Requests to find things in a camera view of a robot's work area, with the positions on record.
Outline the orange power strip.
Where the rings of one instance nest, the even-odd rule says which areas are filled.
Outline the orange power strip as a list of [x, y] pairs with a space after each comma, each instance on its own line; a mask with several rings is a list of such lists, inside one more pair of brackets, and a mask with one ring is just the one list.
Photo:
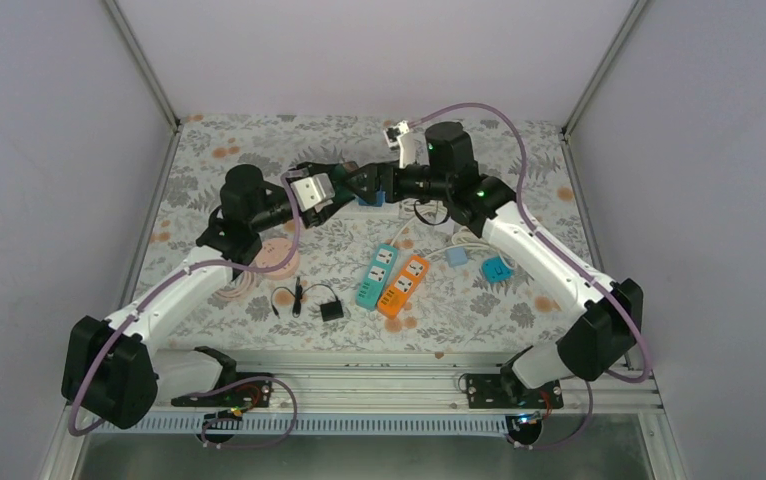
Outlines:
[[396, 317], [410, 300], [430, 269], [427, 259], [412, 255], [394, 276], [377, 303], [377, 311], [386, 317]]

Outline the teal power strip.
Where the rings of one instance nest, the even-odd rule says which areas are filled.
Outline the teal power strip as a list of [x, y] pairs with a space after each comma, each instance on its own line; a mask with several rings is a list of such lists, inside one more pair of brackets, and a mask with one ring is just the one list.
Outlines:
[[378, 246], [355, 296], [357, 306], [369, 311], [376, 309], [398, 255], [399, 250], [392, 245]]

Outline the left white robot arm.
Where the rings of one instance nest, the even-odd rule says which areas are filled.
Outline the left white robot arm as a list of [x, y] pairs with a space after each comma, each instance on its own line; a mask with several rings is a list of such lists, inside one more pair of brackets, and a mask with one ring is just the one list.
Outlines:
[[161, 363], [161, 343], [237, 277], [289, 265], [302, 228], [320, 225], [350, 201], [350, 176], [343, 164], [305, 162], [274, 184], [255, 165], [231, 168], [218, 206], [183, 261], [129, 304], [102, 319], [85, 316], [72, 328], [61, 384], [72, 406], [70, 433], [85, 435], [104, 422], [130, 428], [162, 395], [229, 402], [238, 382], [232, 372], [204, 353]]

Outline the blue cube socket adapter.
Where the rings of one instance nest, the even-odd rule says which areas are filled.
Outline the blue cube socket adapter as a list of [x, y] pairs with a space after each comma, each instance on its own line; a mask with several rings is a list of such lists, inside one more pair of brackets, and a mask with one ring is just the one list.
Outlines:
[[378, 190], [371, 201], [366, 201], [365, 199], [358, 197], [357, 203], [363, 207], [382, 207], [386, 203], [386, 193], [382, 190]]

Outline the light blue small adapter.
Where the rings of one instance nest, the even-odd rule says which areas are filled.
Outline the light blue small adapter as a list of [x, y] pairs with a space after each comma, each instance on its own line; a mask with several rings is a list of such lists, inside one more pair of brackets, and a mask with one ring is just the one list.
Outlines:
[[468, 263], [469, 258], [464, 247], [453, 246], [444, 252], [446, 262], [451, 268], [463, 266]]

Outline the white multicolour power strip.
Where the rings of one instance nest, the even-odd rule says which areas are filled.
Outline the white multicolour power strip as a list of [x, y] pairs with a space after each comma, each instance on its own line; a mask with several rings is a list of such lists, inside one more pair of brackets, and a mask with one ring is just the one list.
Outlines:
[[400, 207], [397, 204], [367, 206], [352, 202], [342, 208], [339, 214], [348, 219], [397, 220], [400, 214]]

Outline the dark green cube adapter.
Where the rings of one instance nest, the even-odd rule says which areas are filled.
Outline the dark green cube adapter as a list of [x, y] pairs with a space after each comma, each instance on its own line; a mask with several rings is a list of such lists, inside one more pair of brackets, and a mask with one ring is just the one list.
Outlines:
[[346, 187], [346, 180], [349, 176], [350, 172], [346, 164], [336, 164], [327, 173], [335, 196], [350, 194], [349, 189]]

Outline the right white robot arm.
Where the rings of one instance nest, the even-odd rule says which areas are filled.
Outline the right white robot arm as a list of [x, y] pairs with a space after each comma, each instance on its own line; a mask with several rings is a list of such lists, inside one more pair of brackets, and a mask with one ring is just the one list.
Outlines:
[[502, 366], [503, 399], [524, 407], [541, 386], [567, 377], [648, 379], [652, 362], [641, 334], [641, 287], [631, 279], [618, 283], [588, 265], [536, 220], [513, 188], [481, 173], [460, 123], [436, 123], [424, 138], [427, 164], [369, 163], [337, 186], [365, 201], [379, 192], [389, 203], [441, 201], [454, 222], [511, 258], [571, 317], [572, 326], [559, 340], [529, 347]]

